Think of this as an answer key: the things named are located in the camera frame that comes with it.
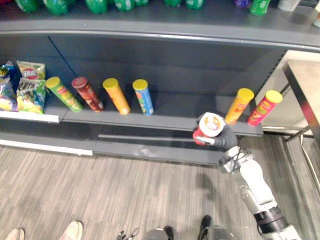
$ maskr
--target white sneaker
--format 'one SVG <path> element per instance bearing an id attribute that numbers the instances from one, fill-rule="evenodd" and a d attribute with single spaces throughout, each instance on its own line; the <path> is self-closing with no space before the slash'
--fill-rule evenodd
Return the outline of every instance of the white sneaker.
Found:
<path id="1" fill-rule="evenodd" d="M 13 229 L 5 240 L 24 240 L 25 231 L 22 228 Z"/>
<path id="2" fill-rule="evenodd" d="M 80 221 L 72 221 L 64 231 L 60 240 L 81 240 L 83 225 Z"/>

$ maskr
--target purple bottle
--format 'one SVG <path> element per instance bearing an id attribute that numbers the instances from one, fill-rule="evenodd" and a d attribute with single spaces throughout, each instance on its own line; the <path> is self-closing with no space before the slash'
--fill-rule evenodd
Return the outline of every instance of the purple bottle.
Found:
<path id="1" fill-rule="evenodd" d="M 234 0 L 234 3 L 238 8 L 248 8 L 250 0 Z"/>

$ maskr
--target pringles lid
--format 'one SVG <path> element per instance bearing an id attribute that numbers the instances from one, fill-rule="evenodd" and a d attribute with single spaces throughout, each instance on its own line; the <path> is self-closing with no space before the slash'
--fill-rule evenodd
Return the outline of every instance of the pringles lid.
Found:
<path id="1" fill-rule="evenodd" d="M 221 116 L 212 112 L 206 112 L 199 122 L 199 128 L 208 137 L 216 137 L 226 125 Z"/>
<path id="2" fill-rule="evenodd" d="M 102 86 L 105 89 L 113 89 L 116 88 L 119 85 L 118 80 L 116 78 L 107 78 L 103 81 Z"/>
<path id="3" fill-rule="evenodd" d="M 255 93 L 249 88 L 240 88 L 237 93 L 237 97 L 244 101 L 250 102 L 255 96 Z"/>
<path id="4" fill-rule="evenodd" d="M 148 82 L 144 79 L 137 79 L 133 82 L 132 87 L 134 90 L 144 90 L 148 87 Z"/>
<path id="5" fill-rule="evenodd" d="M 47 88 L 54 88 L 56 86 L 58 86 L 60 84 L 61 80 L 58 76 L 53 76 L 53 77 L 50 77 L 48 78 L 47 81 L 45 81 L 45 86 Z"/>
<path id="6" fill-rule="evenodd" d="M 88 80 L 85 77 L 79 76 L 72 80 L 71 85 L 75 89 L 82 89 L 87 85 L 87 83 Z"/>
<path id="7" fill-rule="evenodd" d="M 265 94 L 266 99 L 274 104 L 278 104 L 282 101 L 283 97 L 280 92 L 275 90 L 269 90 Z"/>

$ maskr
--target wood-grain floor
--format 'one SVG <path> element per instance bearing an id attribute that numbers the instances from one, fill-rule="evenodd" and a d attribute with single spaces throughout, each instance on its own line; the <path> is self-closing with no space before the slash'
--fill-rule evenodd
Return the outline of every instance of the wood-grain floor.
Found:
<path id="1" fill-rule="evenodd" d="M 319 196 L 310 196 L 312 181 L 301 184 L 290 165 L 292 158 L 300 161 L 298 143 L 284 146 L 275 135 L 241 140 L 289 222 L 304 239 L 316 240 Z M 293 156 L 287 157 L 288 149 Z M 306 169 L 298 172 L 310 177 Z M 25 229 L 26 240 L 58 240 L 72 220 L 83 222 L 83 240 L 114 240 L 120 230 L 136 227 L 141 240 L 165 225 L 175 229 L 177 240 L 196 240 L 207 214 L 236 239 L 260 239 L 236 184 L 217 168 L 0 146 L 0 240 L 16 227 Z"/>

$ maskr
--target black glove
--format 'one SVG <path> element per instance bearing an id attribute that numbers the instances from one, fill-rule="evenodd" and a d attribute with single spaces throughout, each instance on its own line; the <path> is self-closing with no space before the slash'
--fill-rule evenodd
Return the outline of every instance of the black glove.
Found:
<path id="1" fill-rule="evenodd" d="M 197 119 L 194 130 L 198 129 L 201 117 L 202 116 Z M 218 136 L 211 137 L 211 139 L 214 140 L 213 143 L 204 141 L 204 144 L 214 146 L 222 152 L 226 152 L 238 145 L 238 139 L 228 124 L 223 127 L 223 130 Z"/>

